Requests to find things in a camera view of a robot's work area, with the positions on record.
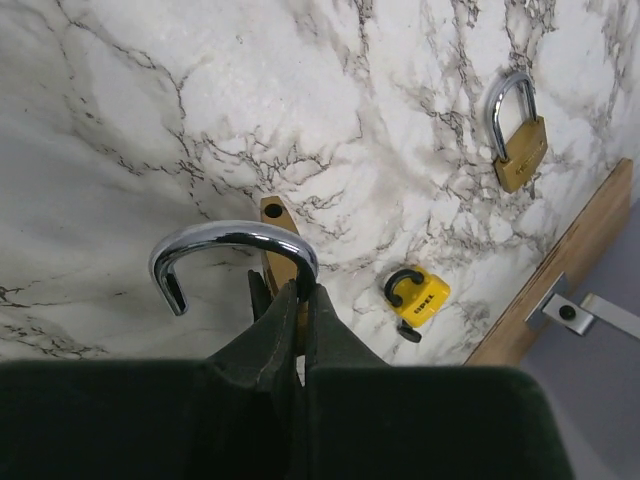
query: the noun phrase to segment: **padlock shackle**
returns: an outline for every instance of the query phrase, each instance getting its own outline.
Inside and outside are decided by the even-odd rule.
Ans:
[[[218,221],[178,230],[153,249],[149,272],[171,311],[182,315],[188,308],[173,267],[177,260],[207,248],[241,245],[275,252],[292,260],[298,267],[298,298],[303,302],[309,298],[318,276],[318,257],[302,237],[262,222]]]
[[[486,112],[489,117],[488,123],[491,125],[491,137],[496,150],[498,150],[498,156],[504,161],[507,160],[507,146],[505,144],[504,137],[502,136],[502,129],[500,128],[500,121],[498,118],[500,115],[500,107],[502,107],[504,97],[511,87],[520,83],[524,84],[524,94],[527,99],[529,116],[534,122],[537,122],[538,111],[536,109],[536,101],[533,97],[533,82],[529,75],[524,72],[514,72],[504,78],[496,85],[492,94],[489,96],[489,101],[487,102]]]

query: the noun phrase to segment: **wooden block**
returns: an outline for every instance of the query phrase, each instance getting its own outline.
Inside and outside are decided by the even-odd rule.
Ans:
[[[622,159],[471,354],[466,365],[516,366],[539,332],[524,323],[558,276],[582,283],[629,220],[633,162]]]

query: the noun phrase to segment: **metal bracket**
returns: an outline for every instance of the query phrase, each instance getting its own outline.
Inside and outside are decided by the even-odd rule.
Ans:
[[[524,322],[531,330],[540,330],[549,321],[549,318],[542,311],[544,306],[549,302],[553,295],[568,293],[569,281],[567,280],[565,273],[562,272],[556,281],[549,287],[549,290],[547,290],[547,293],[544,294],[535,308],[531,310],[531,313],[529,313]]]
[[[553,320],[584,336],[595,321],[600,320],[640,340],[640,317],[593,293],[588,293],[580,305],[576,305],[563,296],[568,291],[569,282],[563,272],[525,319],[527,326],[539,330],[548,320]]]

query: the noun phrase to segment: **screw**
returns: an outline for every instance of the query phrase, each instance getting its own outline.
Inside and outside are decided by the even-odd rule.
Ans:
[[[560,314],[560,318],[566,321],[573,320],[577,315],[576,309],[571,305],[563,305],[562,307],[560,307],[560,310],[558,310],[558,313]]]

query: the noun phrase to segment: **brass padlock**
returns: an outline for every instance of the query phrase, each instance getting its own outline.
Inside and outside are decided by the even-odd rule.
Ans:
[[[505,95],[511,87],[518,84],[524,85],[529,118],[520,125],[505,145],[498,115]],[[536,111],[533,84],[529,75],[524,72],[515,72],[497,85],[489,98],[487,115],[491,125],[491,137],[498,150],[494,167],[502,188],[508,193],[513,193],[531,179],[544,154],[547,153],[544,118],[538,116]]]

